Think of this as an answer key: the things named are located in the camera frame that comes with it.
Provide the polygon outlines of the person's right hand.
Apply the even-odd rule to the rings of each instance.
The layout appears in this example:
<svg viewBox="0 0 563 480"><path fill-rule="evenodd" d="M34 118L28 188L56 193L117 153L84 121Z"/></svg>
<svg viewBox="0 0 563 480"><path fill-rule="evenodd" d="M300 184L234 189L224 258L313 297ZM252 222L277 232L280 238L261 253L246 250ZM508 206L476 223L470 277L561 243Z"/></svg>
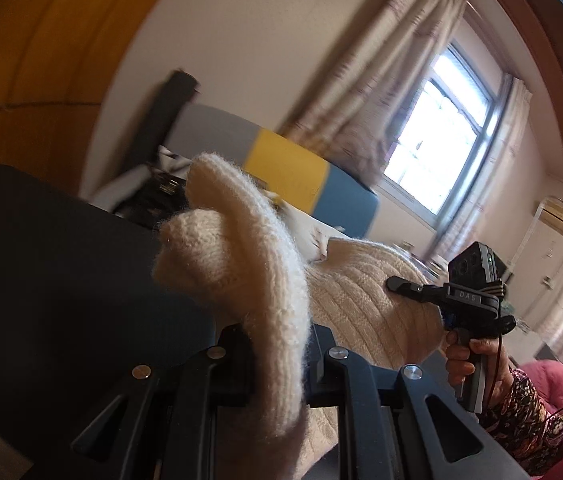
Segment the person's right hand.
<svg viewBox="0 0 563 480"><path fill-rule="evenodd" d="M446 334L445 368L447 381L452 387L463 385L475 375L475 363L470 356L479 356L485 374L485 401L488 408L502 403L513 386L513 374L508 366L506 349L498 339L472 339L462 344L457 330Z"/></svg>

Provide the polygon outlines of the floral sleeve forearm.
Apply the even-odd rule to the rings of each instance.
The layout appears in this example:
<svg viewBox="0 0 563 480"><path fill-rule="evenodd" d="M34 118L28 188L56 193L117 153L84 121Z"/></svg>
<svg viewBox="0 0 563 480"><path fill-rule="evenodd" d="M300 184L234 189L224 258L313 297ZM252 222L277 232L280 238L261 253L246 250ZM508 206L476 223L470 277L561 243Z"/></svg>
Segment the floral sleeve forearm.
<svg viewBox="0 0 563 480"><path fill-rule="evenodd" d="M478 416L507 453L532 477L546 474L558 460L563 414L551 416L528 375L511 371L513 384L502 402Z"/></svg>

